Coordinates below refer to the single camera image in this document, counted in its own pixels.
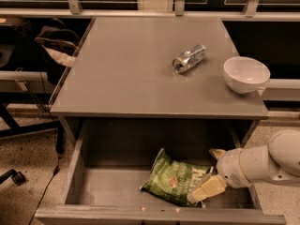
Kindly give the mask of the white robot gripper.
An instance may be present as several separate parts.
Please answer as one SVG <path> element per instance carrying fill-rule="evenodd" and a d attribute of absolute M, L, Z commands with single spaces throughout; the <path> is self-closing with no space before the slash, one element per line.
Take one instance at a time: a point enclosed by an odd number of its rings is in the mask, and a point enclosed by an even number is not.
<path fill-rule="evenodd" d="M 209 154 L 217 160 L 218 174 L 207 174 L 187 194 L 187 200 L 193 204 L 202 202 L 223 193 L 227 184 L 232 188 L 249 188 L 251 183 L 244 176 L 240 165 L 241 152 L 241 148 L 227 152 L 223 149 L 211 148 Z"/>

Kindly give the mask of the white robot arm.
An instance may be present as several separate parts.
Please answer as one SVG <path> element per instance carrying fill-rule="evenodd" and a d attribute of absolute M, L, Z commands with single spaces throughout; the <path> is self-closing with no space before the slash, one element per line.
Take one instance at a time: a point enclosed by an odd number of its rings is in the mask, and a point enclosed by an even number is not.
<path fill-rule="evenodd" d="M 250 188 L 254 183 L 298 187 L 300 184 L 300 131 L 283 129 L 268 144 L 209 153 L 217 160 L 217 173 L 208 173 L 188 194 L 192 204 L 217 196 L 226 187 Z"/>

